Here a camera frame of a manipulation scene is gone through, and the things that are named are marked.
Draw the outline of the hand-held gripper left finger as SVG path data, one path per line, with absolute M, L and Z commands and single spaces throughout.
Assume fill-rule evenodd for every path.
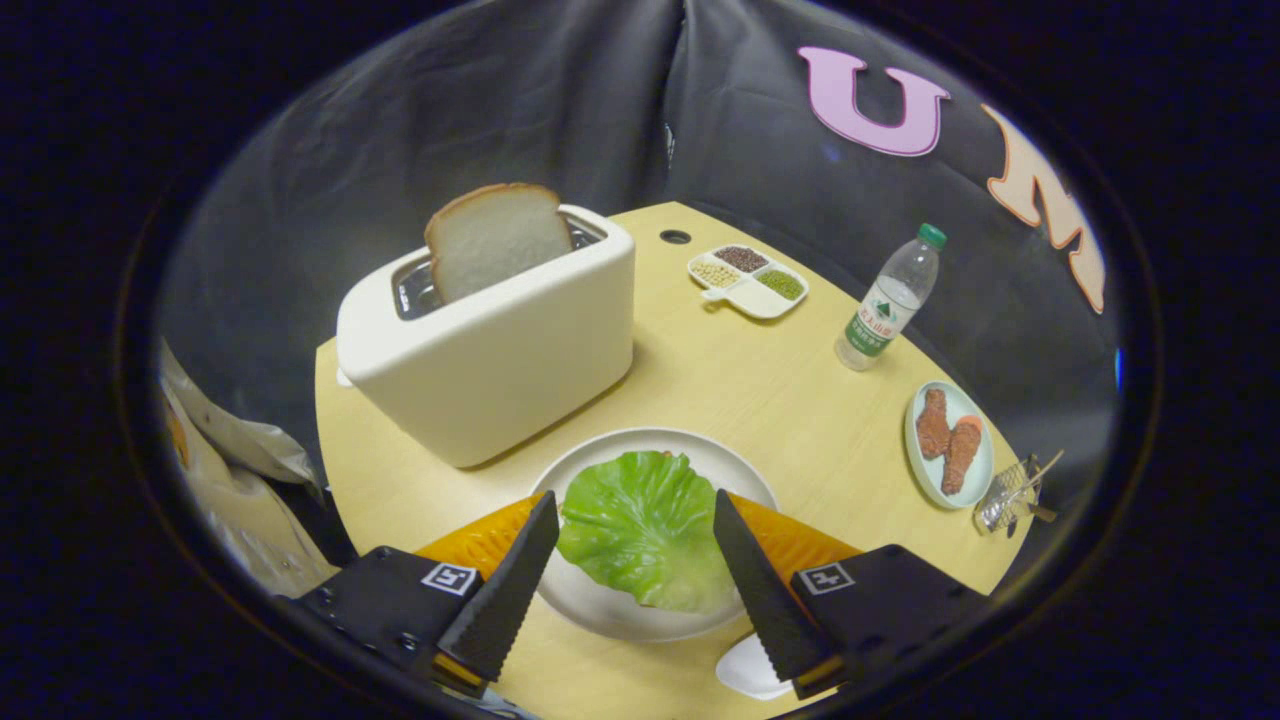
M 357 674 L 479 700 L 500 678 L 561 533 L 552 491 L 430 544 L 378 546 L 276 611 Z

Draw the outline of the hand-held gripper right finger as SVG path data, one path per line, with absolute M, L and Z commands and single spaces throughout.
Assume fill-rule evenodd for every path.
M 991 611 L 901 544 L 858 550 L 719 489 L 713 532 L 774 674 L 801 700 L 919 669 Z

